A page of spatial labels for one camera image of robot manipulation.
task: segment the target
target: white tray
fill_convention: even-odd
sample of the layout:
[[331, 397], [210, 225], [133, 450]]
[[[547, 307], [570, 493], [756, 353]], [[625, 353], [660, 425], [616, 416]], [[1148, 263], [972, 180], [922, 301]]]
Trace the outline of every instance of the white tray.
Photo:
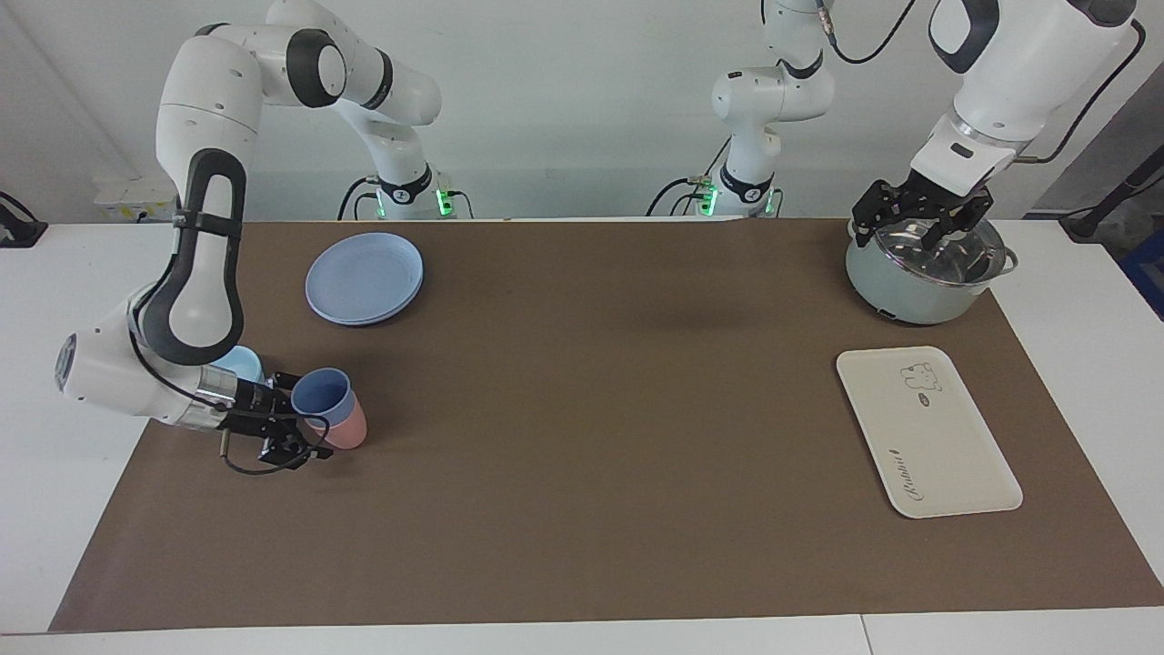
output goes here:
[[910, 519], [1005, 512], [1022, 489], [946, 354], [850, 351], [837, 372], [889, 501]]

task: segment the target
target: cooking pot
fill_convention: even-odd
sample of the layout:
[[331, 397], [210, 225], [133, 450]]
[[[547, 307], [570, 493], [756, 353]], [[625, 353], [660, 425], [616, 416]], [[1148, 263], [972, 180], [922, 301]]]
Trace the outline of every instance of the cooking pot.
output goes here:
[[[1018, 256], [986, 220], [927, 250], [922, 236], [934, 222], [907, 219], [882, 227], [864, 248], [850, 241], [845, 254], [849, 279], [882, 315], [918, 325], [952, 320], [993, 279], [1017, 268]], [[853, 235], [852, 222], [849, 234]]]

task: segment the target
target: table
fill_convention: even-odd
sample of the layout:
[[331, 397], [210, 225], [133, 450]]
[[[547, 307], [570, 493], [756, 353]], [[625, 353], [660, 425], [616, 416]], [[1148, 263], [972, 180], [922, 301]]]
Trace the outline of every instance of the table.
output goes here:
[[[995, 293], [1015, 333], [1143, 549], [1164, 578], [1164, 323], [1098, 245], [1050, 222], [995, 223], [1023, 265]], [[171, 229], [55, 226], [0, 256], [5, 376], [0, 446], [0, 631], [43, 631], [144, 420], [76, 411], [52, 385], [71, 332], [162, 270]], [[1164, 608], [519, 626], [184, 631], [7, 636], [0, 653], [1155, 653]]]

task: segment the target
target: blue plate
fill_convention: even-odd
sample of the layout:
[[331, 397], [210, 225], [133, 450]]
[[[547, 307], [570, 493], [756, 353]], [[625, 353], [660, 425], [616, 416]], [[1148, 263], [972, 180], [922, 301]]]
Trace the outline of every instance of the blue plate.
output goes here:
[[420, 250], [386, 232], [345, 238], [324, 250], [307, 271], [307, 304], [340, 325], [391, 318], [417, 296], [424, 278]]

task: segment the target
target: light blue cup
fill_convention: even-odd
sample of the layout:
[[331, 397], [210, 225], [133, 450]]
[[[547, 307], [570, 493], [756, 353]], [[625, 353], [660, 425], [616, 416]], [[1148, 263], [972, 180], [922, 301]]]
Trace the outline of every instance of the light blue cup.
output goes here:
[[226, 369], [240, 380], [248, 380], [257, 385], [264, 384], [263, 364], [258, 361], [255, 351], [247, 347], [234, 347], [230, 353], [222, 356], [212, 366]]
[[[291, 390], [291, 407], [298, 414], [312, 414], [327, 419], [332, 428], [352, 417], [356, 407], [356, 394], [352, 380], [339, 369], [319, 369], [304, 376]], [[307, 419], [315, 430], [324, 429], [324, 422]]]

